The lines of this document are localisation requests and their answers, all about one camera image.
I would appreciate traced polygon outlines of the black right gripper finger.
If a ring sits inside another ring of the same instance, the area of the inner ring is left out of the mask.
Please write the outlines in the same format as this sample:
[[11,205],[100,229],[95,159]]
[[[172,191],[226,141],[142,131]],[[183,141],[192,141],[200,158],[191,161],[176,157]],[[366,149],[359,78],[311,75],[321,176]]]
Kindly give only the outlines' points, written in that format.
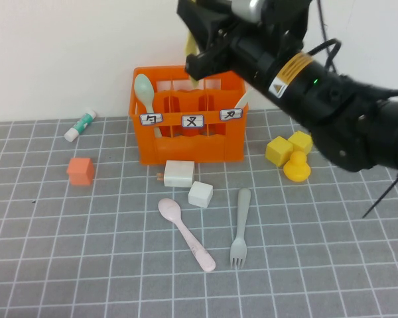
[[220,29],[234,21],[231,1],[179,0],[177,14],[188,27],[198,46],[209,46]]
[[230,63],[225,53],[209,50],[198,55],[189,54],[184,69],[192,79],[202,80],[229,71]]

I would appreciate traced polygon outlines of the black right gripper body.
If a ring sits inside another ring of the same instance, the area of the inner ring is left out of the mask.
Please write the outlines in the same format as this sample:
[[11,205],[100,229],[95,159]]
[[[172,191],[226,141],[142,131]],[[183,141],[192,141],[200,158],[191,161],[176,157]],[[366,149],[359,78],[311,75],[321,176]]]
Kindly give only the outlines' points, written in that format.
[[258,23],[238,20],[208,48],[206,75],[235,72],[248,83],[268,83],[303,49],[305,14],[264,15]]

